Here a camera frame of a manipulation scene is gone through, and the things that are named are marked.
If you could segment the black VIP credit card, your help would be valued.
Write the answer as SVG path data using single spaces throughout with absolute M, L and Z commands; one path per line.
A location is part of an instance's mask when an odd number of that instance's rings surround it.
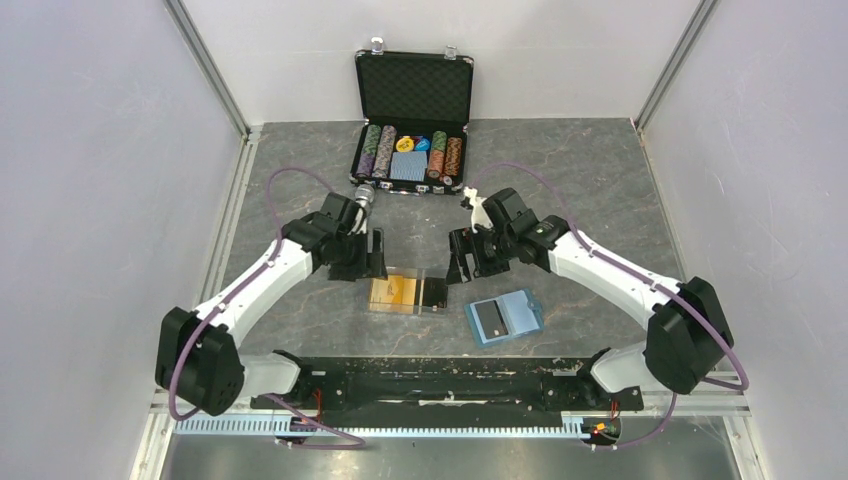
M 476 303 L 474 306 L 482 337 L 493 340 L 509 333 L 504 317 L 496 300 Z

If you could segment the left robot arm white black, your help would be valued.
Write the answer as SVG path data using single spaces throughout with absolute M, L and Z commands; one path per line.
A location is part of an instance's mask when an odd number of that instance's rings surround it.
M 245 355 L 240 346 L 283 295 L 322 267 L 331 281 L 386 278 L 382 232 L 368 228 L 374 196 L 368 185 L 352 198 L 329 193 L 318 211 L 283 225 L 254 264 L 218 294 L 165 314 L 154 379 L 167 390 L 175 420 L 198 412 L 217 416 L 241 398 L 264 394 L 295 408 L 312 399 L 314 381 L 294 356 Z

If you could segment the clear box with gold cards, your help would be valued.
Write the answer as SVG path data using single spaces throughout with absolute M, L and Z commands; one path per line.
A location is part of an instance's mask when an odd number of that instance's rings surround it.
M 388 267 L 387 277 L 374 278 L 366 310 L 401 315 L 436 315 L 447 312 L 447 270 L 443 268 Z

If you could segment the light blue card holder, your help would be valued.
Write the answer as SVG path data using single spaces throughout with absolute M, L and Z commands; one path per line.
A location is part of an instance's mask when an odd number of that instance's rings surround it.
M 474 310 L 474 306 L 476 303 L 487 300 L 497 301 L 509 330 L 509 333 L 506 336 L 493 340 L 486 340 L 482 337 L 480 324 Z M 464 307 L 464 312 L 466 314 L 472 336 L 477 346 L 480 348 L 488 348 L 505 341 L 541 332 L 544 329 L 542 304 L 529 289 L 521 289 L 469 303 Z

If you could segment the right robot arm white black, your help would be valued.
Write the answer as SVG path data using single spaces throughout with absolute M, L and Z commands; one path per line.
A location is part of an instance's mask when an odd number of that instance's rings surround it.
M 590 240 L 556 215 L 538 219 L 512 188 L 490 197 L 463 190 L 469 226 L 450 232 L 446 281 L 468 283 L 506 273 L 513 260 L 574 281 L 629 315 L 644 340 L 595 354 L 577 382 L 580 400 L 602 408 L 617 393 L 661 386 L 687 395 L 730 358 L 734 339 L 713 285 L 649 271 Z

